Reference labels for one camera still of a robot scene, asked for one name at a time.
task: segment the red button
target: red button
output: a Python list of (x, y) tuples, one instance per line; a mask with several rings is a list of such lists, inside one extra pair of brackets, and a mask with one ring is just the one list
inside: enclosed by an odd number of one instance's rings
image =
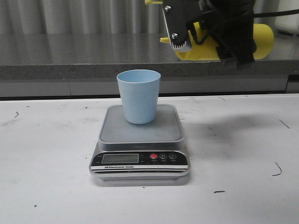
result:
[(158, 158), (158, 155), (157, 155), (156, 153), (152, 153), (152, 154), (150, 155), (150, 158), (151, 158), (151, 159), (156, 159), (156, 158)]

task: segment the white table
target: white table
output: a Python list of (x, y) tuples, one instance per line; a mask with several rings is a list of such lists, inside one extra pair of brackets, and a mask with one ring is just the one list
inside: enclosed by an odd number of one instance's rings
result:
[(299, 94), (159, 98), (176, 106), (186, 135), (183, 185), (94, 180), (106, 109), (120, 103), (1, 101), (0, 223), (299, 222)]

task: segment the screw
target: screw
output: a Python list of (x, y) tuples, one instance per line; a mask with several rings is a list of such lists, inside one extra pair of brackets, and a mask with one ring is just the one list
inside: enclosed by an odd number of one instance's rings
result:
[(169, 11), (171, 10), (171, 6), (165, 6), (164, 10), (165, 10), (166, 12), (169, 12)]
[(173, 39), (177, 39), (178, 34), (174, 33), (174, 34), (171, 35), (171, 37), (172, 37)]

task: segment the electronic scale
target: electronic scale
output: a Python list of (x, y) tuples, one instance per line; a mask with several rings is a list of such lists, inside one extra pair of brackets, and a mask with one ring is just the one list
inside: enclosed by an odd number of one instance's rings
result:
[(129, 123), (122, 105), (108, 108), (89, 166), (103, 180), (177, 179), (190, 162), (177, 110), (157, 105), (147, 124)]

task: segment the light blue plastic cup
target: light blue plastic cup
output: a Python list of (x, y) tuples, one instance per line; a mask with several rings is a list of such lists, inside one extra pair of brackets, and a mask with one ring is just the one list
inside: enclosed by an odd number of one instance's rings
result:
[(125, 118), (146, 124), (156, 117), (161, 75), (151, 70), (128, 70), (117, 75)]

